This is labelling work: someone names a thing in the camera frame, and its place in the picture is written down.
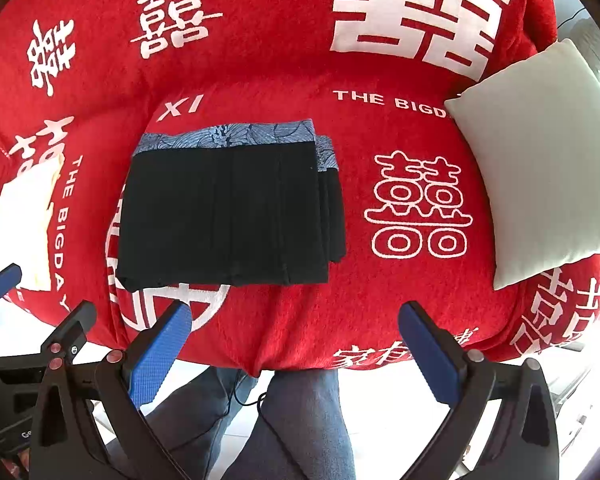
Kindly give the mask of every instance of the blue patterned waistband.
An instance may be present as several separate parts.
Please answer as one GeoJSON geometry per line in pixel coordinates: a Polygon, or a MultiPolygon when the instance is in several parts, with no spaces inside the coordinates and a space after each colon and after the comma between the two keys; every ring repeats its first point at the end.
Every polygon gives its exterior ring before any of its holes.
{"type": "Polygon", "coordinates": [[[177,148],[232,148],[311,141],[315,142],[318,171],[326,171],[329,168],[337,170],[338,163],[331,139],[327,136],[317,136],[311,119],[279,124],[221,124],[178,136],[144,134],[134,151],[134,156],[143,152],[177,148]]]}

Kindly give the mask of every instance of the black cord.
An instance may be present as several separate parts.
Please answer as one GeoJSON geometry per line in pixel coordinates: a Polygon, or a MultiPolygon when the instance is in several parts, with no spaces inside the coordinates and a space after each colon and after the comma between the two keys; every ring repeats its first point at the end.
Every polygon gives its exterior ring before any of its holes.
{"type": "Polygon", "coordinates": [[[258,400],[256,400],[255,402],[249,402],[248,404],[245,404],[240,399],[238,399],[237,392],[235,391],[236,384],[237,384],[237,376],[236,376],[236,381],[234,382],[234,398],[235,398],[235,400],[237,400],[238,404],[240,404],[241,406],[257,406],[258,416],[267,425],[267,427],[269,428],[269,431],[271,433],[273,433],[273,436],[278,441],[278,445],[280,446],[280,449],[282,449],[283,453],[285,454],[288,462],[295,468],[295,470],[298,472],[298,474],[300,474],[300,476],[302,478],[304,478],[304,480],[309,480],[309,477],[304,473],[304,471],[302,470],[302,467],[300,467],[300,464],[298,463],[298,461],[291,454],[288,447],[286,446],[286,444],[284,443],[282,438],[279,436],[278,432],[275,430],[275,428],[271,425],[271,423],[267,420],[267,418],[262,413],[262,401],[265,399],[265,397],[267,397],[267,393],[264,392],[263,394],[261,394],[258,397],[258,400]]]}
{"type": "Polygon", "coordinates": [[[573,16],[571,16],[568,20],[564,20],[560,25],[558,25],[558,28],[562,27],[565,23],[570,22],[571,20],[573,20],[578,14],[580,14],[583,10],[585,10],[587,7],[582,7],[578,12],[576,12],[573,16]]]}

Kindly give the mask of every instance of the person's leg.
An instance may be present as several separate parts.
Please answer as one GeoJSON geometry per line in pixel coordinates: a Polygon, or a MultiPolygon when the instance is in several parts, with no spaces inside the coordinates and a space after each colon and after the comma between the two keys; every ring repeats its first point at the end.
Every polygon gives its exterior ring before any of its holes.
{"type": "MultiPolygon", "coordinates": [[[[240,411],[240,404],[230,401],[234,384],[238,398],[245,399],[257,382],[241,370],[209,367],[147,416],[155,435],[191,480],[204,480],[211,471],[222,436],[240,411]]],[[[138,477],[117,440],[107,450],[120,472],[138,477]]]]}
{"type": "Polygon", "coordinates": [[[260,416],[222,480],[355,479],[337,370],[277,372],[262,403],[262,415],[298,465],[260,416]]]}

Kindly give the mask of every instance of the red blanket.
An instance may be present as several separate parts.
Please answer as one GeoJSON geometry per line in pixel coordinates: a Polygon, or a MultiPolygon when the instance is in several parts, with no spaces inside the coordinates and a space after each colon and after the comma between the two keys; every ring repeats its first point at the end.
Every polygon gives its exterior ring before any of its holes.
{"type": "Polygon", "coordinates": [[[488,197],[443,107],[555,37],[552,0],[11,0],[0,186],[67,162],[53,290],[10,299],[51,324],[93,301],[90,339],[125,347],[178,298],[195,320],[180,357],[251,374],[407,359],[407,300],[491,358],[577,337],[600,307],[600,256],[494,292],[488,197]],[[119,198],[143,132],[307,118],[333,140],[346,208],[348,253],[327,285],[116,283],[119,198]]]}

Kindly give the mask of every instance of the blue denim pants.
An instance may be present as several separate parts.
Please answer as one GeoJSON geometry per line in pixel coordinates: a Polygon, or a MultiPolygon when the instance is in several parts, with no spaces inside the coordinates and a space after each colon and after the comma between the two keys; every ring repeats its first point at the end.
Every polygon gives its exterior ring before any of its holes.
{"type": "MultiPolygon", "coordinates": [[[[218,459],[222,436],[241,409],[233,390],[246,402],[257,381],[241,370],[209,367],[147,416],[158,439],[191,480],[205,480],[218,459]]],[[[337,370],[277,372],[262,415],[266,421],[258,417],[222,480],[355,479],[337,370]]],[[[138,476],[116,440],[107,449],[116,468],[130,478],[138,476]]]]}

